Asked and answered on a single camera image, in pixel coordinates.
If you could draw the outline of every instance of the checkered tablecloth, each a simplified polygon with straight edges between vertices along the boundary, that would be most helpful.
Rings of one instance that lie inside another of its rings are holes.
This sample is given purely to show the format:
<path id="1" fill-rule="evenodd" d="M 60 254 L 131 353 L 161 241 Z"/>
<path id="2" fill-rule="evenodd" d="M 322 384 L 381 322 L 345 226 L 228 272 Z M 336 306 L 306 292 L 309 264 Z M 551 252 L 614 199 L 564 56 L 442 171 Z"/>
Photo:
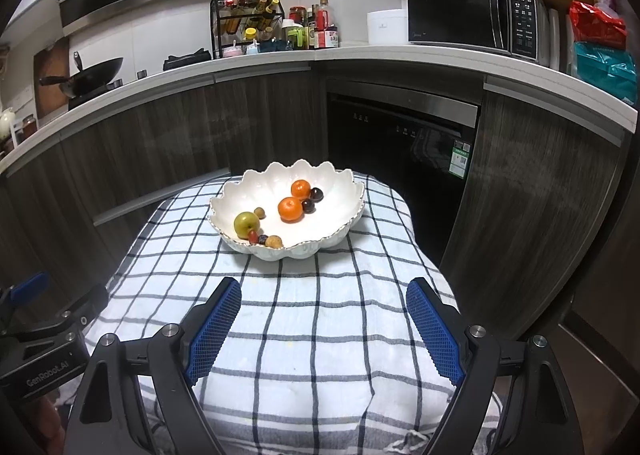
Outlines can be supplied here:
<path id="1" fill-rule="evenodd" d="M 242 307 L 208 377 L 194 393 L 231 454 L 420 453 L 454 388 L 440 377 L 406 311 L 423 276 L 444 303 L 449 285 L 418 249 L 408 207 L 377 180 L 347 238 L 306 260 L 268 262 L 232 251 L 207 221 L 227 178 L 164 201 L 109 282 L 110 302 L 86 330 L 153 335 L 206 301 L 224 276 Z M 141 377 L 159 447 L 170 438 L 150 377 Z M 492 400 L 475 453 L 497 425 Z"/>

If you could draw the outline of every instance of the wok handle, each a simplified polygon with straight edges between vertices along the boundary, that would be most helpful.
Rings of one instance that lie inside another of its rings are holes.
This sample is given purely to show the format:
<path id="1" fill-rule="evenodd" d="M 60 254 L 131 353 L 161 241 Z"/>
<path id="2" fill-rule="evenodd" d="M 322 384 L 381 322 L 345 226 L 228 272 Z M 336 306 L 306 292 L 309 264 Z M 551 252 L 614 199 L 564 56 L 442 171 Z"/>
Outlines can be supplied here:
<path id="1" fill-rule="evenodd" d="M 40 83 L 41 86 L 46 86 L 46 85 L 58 85 L 59 83 L 66 83 L 67 81 L 69 81 L 69 78 L 66 78 L 64 76 L 45 76 L 44 78 L 40 78 L 38 80 L 38 83 Z"/>
<path id="2" fill-rule="evenodd" d="M 82 60 L 80 59 L 80 53 L 78 51 L 74 51 L 74 61 L 76 62 L 76 67 L 78 70 L 82 72 Z"/>

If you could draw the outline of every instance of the cutting board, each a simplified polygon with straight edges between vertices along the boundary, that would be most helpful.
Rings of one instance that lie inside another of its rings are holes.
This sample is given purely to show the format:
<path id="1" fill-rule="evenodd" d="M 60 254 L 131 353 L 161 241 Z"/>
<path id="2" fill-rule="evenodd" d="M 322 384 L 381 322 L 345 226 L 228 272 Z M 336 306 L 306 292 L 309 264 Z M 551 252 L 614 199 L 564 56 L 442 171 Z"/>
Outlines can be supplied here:
<path id="1" fill-rule="evenodd" d="M 33 57 L 33 90 L 36 114 L 42 119 L 68 102 L 57 85 L 41 86 L 43 76 L 69 76 L 69 40 L 60 38 L 51 49 L 41 50 Z"/>

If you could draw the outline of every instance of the scalloped bowl rim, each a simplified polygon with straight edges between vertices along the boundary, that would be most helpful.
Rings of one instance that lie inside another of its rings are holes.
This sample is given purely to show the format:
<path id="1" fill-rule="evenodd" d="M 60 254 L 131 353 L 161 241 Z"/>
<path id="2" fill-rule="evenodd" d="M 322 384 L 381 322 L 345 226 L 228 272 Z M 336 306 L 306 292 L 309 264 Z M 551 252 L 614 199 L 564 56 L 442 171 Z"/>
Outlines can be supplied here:
<path id="1" fill-rule="evenodd" d="M 298 164 L 298 163 L 306 163 L 310 168 L 320 168 L 323 164 L 329 164 L 331 165 L 332 169 L 334 170 L 334 172 L 336 174 L 338 174 L 338 171 L 335 169 L 335 166 L 330 162 L 330 161 L 324 161 L 321 162 L 321 164 L 319 164 L 318 166 L 313 166 L 311 165 L 308 161 L 305 161 L 305 159 L 298 159 L 295 163 L 293 163 L 291 166 L 284 166 L 281 162 L 271 162 L 270 165 L 267 166 L 267 168 L 265 169 L 264 172 L 258 172 L 257 170 L 246 170 L 244 172 L 244 174 L 242 174 L 242 178 L 240 178 L 237 181 L 231 181 L 228 180 L 226 181 L 223 186 L 222 186 L 222 193 L 219 196 L 213 196 L 211 197 L 211 199 L 209 200 L 209 209 L 215 213 L 215 209 L 213 208 L 212 205 L 212 201 L 214 199 L 223 199 L 225 197 L 225 188 L 227 184 L 235 184 L 235 185 L 239 185 L 242 184 L 242 181 L 244 181 L 245 177 L 247 174 L 249 175 L 253 175 L 253 174 L 257 174 L 257 175 L 263 175 L 270 167 L 272 164 L 279 164 L 281 166 L 283 166 L 284 168 L 286 168 L 287 170 L 290 170 L 291 168 L 293 168 L 294 165 Z M 358 205 L 358 210 L 356 211 L 355 215 L 353 215 L 347 222 L 345 222 L 343 225 L 341 225 L 338 229 L 336 229 L 334 231 L 334 233 L 331 233 L 330 235 L 326 236 L 326 237 L 322 237 L 320 239 L 317 240 L 308 240 L 308 241 L 302 241 L 302 242 L 298 242 L 297 244 L 293 244 L 293 245 L 289 245 L 287 247 L 279 247 L 277 249 L 274 249 L 273 247 L 267 247 L 266 245 L 261 245 L 261 244 L 248 244 L 247 242 L 240 242 L 237 239 L 230 237 L 229 235 L 227 235 L 222 229 L 220 229 L 211 219 L 212 214 L 209 214 L 209 223 L 213 226 L 213 228 L 220 234 L 221 237 L 224 237 L 227 241 L 229 242 L 233 242 L 234 244 L 238 244 L 242 247 L 249 247 L 251 248 L 255 248 L 255 249 L 260 249 L 260 250 L 266 250 L 269 252 L 273 252 L 276 253 L 277 251 L 279 252 L 287 252 L 287 251 L 291 251 L 294 248 L 299 248 L 301 245 L 307 245 L 307 244 L 321 244 L 321 242 L 327 241 L 329 239 L 334 238 L 336 235 L 338 235 L 341 231 L 343 231 L 343 229 L 345 229 L 346 227 L 351 228 L 351 226 L 353 226 L 354 221 L 359 220 L 360 217 L 362 217 L 362 213 L 364 211 L 364 206 L 365 206 L 365 200 L 364 200 L 364 183 L 362 181 L 358 181 L 356 182 L 355 178 L 353 177 L 353 170 L 351 168 L 345 168 L 344 170 L 341 170 L 341 172 L 349 172 L 350 178 L 351 178 L 351 182 L 353 182 L 356 186 L 358 184 L 362 185 L 362 194 L 360 195 L 360 204 Z"/>

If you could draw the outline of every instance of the dishwasher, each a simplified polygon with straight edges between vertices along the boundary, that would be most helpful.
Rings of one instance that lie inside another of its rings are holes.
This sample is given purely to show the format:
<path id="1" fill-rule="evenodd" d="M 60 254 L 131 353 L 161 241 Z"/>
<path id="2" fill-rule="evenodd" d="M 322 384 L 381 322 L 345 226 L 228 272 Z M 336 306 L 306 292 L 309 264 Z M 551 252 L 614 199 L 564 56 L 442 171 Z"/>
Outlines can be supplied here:
<path id="1" fill-rule="evenodd" d="M 418 247 L 439 267 L 465 189 L 478 106 L 365 82 L 326 85 L 329 160 L 397 191 Z"/>

